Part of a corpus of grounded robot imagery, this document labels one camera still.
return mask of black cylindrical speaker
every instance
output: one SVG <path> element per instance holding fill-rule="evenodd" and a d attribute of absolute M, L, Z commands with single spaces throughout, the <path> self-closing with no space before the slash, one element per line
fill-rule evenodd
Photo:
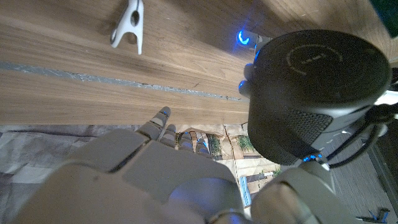
<path fill-rule="evenodd" d="M 390 82 L 388 60 L 363 39 L 330 30 L 285 34 L 254 59 L 249 138 L 266 159 L 293 164 L 363 117 Z"/>

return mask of blue led light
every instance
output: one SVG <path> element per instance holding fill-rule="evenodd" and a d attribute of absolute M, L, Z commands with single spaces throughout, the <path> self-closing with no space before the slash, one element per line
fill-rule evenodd
<path fill-rule="evenodd" d="M 259 55 L 260 50 L 257 51 L 256 56 L 254 57 L 254 60 L 257 60 L 257 56 Z"/>
<path fill-rule="evenodd" d="M 241 88 L 243 86 L 244 80 L 241 81 L 241 83 L 239 83 L 238 88 Z"/>
<path fill-rule="evenodd" d="M 246 38 L 246 40 L 243 40 L 243 38 L 242 38 L 242 31 L 239 32 L 239 34 L 238 34 L 238 39 L 239 39 L 239 41 L 240 41 L 242 44 L 244 44 L 244 45 L 248 44 L 248 43 L 249 43 L 249 40 L 250 40 L 249 37 Z"/>

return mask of black cable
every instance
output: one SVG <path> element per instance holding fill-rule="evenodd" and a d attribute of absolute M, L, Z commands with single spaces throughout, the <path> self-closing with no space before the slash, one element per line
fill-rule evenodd
<path fill-rule="evenodd" d="M 336 150 L 334 150 L 326 159 L 330 161 L 337 154 L 339 154 L 342 150 L 344 150 L 347 146 L 355 142 L 358 136 L 364 133 L 365 130 L 369 127 L 369 123 L 365 123 L 361 128 L 359 128 L 352 136 L 350 136 L 341 146 L 339 146 Z"/>
<path fill-rule="evenodd" d="M 379 137 L 379 133 L 381 131 L 381 127 L 382 127 L 382 124 L 375 124 L 373 126 L 372 132 L 370 133 L 368 140 L 358 151 L 356 151 L 352 156 L 350 156 L 349 158 L 347 158 L 341 162 L 337 162 L 335 164 L 330 164 L 329 168 L 333 169 L 333 168 L 341 167 L 349 162 L 352 162 L 353 160 L 357 159 L 360 155 L 362 155 L 364 152 L 366 152 L 371 146 L 373 146 L 374 143 L 376 143 L 376 141 Z"/>

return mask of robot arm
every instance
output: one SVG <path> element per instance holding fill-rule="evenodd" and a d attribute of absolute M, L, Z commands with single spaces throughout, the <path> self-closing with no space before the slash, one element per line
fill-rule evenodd
<path fill-rule="evenodd" d="M 72 154 L 12 223 L 252 223 L 229 169 L 189 134 L 174 149 L 162 108 L 136 132 L 115 130 Z M 253 200 L 254 223 L 355 223 L 321 161 L 290 169 Z"/>

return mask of wooden board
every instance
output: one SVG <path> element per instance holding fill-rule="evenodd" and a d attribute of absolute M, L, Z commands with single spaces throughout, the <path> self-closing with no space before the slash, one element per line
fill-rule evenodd
<path fill-rule="evenodd" d="M 253 51 L 236 45 L 242 28 L 269 37 L 302 29 L 339 30 L 370 41 L 389 60 L 398 58 L 398 40 L 388 36 L 368 0 L 144 0 L 142 55 L 131 44 L 133 35 L 116 49 L 109 43 L 126 2 L 0 1 L 0 60 L 241 98 L 237 85 L 244 65 L 254 59 Z M 146 109 L 138 108 L 140 113 Z M 25 121 L 20 112 L 14 122 Z M 74 116 L 68 122 L 81 121 Z"/>
<path fill-rule="evenodd" d="M 0 123 L 143 124 L 163 106 L 169 124 L 248 119 L 248 103 L 0 70 Z"/>

